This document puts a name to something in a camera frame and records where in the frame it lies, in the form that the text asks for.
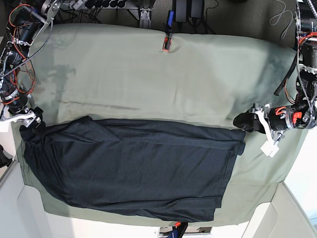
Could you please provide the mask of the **robot arm image right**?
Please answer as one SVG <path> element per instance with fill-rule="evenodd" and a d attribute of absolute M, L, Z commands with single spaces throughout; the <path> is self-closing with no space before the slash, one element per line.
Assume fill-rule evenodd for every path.
<path fill-rule="evenodd" d="M 274 95 L 284 91 L 288 106 L 272 108 L 254 104 L 238 115 L 234 126 L 247 132 L 265 134 L 276 145 L 283 133 L 292 129 L 312 129 L 317 125 L 317 2 L 296 3 L 296 54 Z"/>

